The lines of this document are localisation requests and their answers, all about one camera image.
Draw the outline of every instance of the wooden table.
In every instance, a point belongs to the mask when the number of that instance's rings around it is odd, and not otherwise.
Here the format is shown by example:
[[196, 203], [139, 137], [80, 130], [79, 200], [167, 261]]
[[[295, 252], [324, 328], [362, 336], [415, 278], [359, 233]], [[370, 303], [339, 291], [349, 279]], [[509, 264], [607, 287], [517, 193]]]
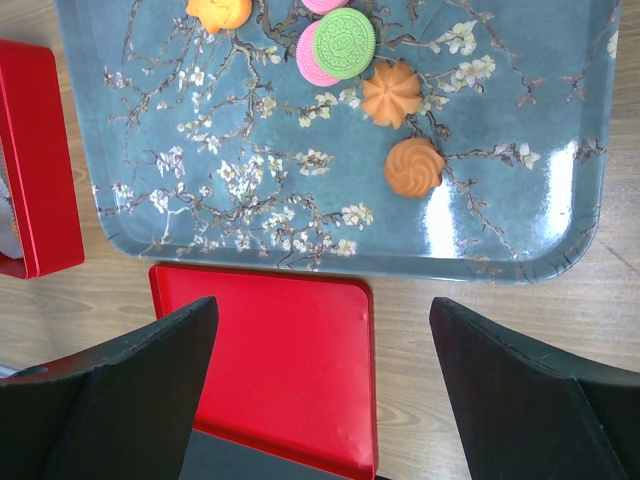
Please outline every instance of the wooden table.
[[[611, 152], [593, 245], [569, 272], [539, 285], [369, 279], [375, 294], [382, 475], [463, 479], [469, 472], [428, 324], [433, 297], [594, 360], [640, 371], [640, 0], [625, 0]], [[3, 0], [0, 37], [56, 55], [87, 260], [42, 279], [0, 278], [0, 364], [69, 355], [154, 319], [147, 271], [98, 224], [52, 0]], [[34, 123], [46, 129], [46, 118]]]

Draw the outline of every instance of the orange cookie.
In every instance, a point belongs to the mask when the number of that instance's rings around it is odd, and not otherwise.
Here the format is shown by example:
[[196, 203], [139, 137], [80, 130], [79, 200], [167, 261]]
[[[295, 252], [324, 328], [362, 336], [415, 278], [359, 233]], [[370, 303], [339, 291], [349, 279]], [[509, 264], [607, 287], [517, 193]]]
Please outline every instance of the orange cookie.
[[251, 0], [189, 0], [187, 13], [198, 17], [209, 33], [240, 27], [251, 16]]
[[393, 67], [387, 62], [377, 63], [373, 77], [362, 82], [362, 92], [362, 109], [382, 127], [400, 128], [404, 117], [416, 113], [422, 103], [418, 75], [401, 61]]
[[424, 197], [442, 181], [445, 162], [427, 138], [410, 138], [389, 152], [384, 175], [391, 189], [405, 197]]

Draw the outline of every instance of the red tin lid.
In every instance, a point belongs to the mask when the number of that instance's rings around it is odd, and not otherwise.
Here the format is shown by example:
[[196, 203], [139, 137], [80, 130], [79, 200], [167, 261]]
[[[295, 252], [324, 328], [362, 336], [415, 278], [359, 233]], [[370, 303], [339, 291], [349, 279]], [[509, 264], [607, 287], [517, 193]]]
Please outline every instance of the red tin lid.
[[353, 479], [377, 463], [372, 296], [361, 282], [159, 265], [158, 318], [208, 295], [220, 323], [194, 428]]
[[0, 143], [24, 259], [0, 273], [39, 277], [84, 261], [56, 64], [44, 47], [0, 39]]

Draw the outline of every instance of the red container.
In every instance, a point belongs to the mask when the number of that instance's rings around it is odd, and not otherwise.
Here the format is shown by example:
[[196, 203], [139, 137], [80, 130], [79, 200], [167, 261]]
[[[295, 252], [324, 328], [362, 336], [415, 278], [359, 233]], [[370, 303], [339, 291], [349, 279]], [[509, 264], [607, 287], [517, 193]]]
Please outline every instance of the red container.
[[220, 322], [194, 428], [351, 479], [377, 465], [364, 283], [160, 265], [158, 318], [203, 296]]
[[0, 273], [39, 277], [84, 261], [53, 53], [0, 40], [0, 142], [24, 259]]

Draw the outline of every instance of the white blossom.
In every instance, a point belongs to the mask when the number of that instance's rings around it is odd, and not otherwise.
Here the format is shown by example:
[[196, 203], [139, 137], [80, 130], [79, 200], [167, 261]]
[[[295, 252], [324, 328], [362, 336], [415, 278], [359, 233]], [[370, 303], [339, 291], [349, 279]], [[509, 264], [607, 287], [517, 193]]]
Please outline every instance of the white blossom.
[[238, 252], [248, 250], [251, 247], [251, 237], [249, 237], [249, 235], [245, 235], [242, 232], [238, 232], [238, 238], [236, 238], [236, 247], [238, 249]]
[[[449, 46], [449, 53], [455, 55], [458, 51], [462, 55], [471, 55], [473, 51], [476, 49], [478, 44], [476, 43], [475, 36], [473, 35], [473, 27], [475, 27], [477, 20], [472, 22], [465, 23], [457, 23], [447, 30], [443, 35], [441, 35], [436, 42], [437, 43], [445, 43]], [[434, 49], [431, 48], [436, 53], [439, 52], [439, 48]]]
[[356, 254], [357, 247], [358, 245], [353, 240], [342, 239], [336, 245], [334, 252], [339, 257], [350, 257]]
[[532, 170], [536, 162], [540, 160], [540, 155], [532, 152], [529, 149], [528, 143], [523, 143], [520, 146], [520, 158], [522, 159], [522, 163], [524, 163], [524, 166], [527, 167], [529, 170]]
[[153, 206], [156, 207], [156, 210], [161, 214], [164, 213], [169, 208], [169, 197], [167, 194], [161, 190], [154, 190], [149, 195], [149, 200], [153, 203]]
[[220, 174], [220, 177], [227, 183], [233, 180], [236, 176], [236, 172], [225, 160], [222, 161], [220, 168], [218, 168], [216, 171]]
[[200, 70], [200, 67], [196, 67], [193, 69], [193, 73], [189, 77], [189, 81], [191, 83], [195, 83], [197, 87], [201, 87], [204, 85], [204, 72]]
[[495, 69], [496, 63], [489, 55], [485, 55], [471, 63], [463, 62], [458, 66], [456, 73], [451, 77], [452, 84], [456, 87], [460, 87], [460, 83], [466, 83], [469, 87], [473, 87], [478, 80], [491, 77], [491, 74]]

